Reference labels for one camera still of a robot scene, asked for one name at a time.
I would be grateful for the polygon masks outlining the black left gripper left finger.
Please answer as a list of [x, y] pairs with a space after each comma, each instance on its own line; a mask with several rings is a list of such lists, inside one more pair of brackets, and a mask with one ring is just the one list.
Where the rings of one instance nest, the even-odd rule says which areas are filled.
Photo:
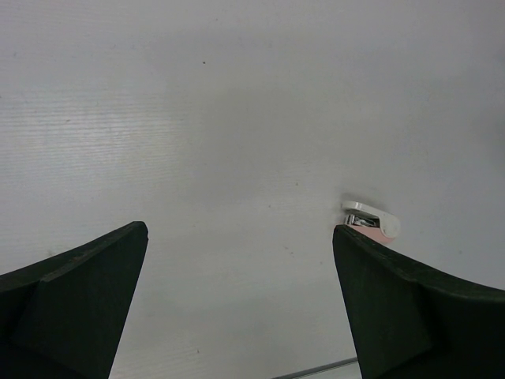
[[107, 378], [148, 247], [135, 221], [1, 276], [3, 378]]

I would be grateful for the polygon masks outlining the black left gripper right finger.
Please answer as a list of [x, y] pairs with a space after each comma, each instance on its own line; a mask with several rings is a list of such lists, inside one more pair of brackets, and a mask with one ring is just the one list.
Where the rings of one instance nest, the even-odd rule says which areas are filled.
[[504, 292], [338, 225], [335, 266], [363, 378], [502, 378]]

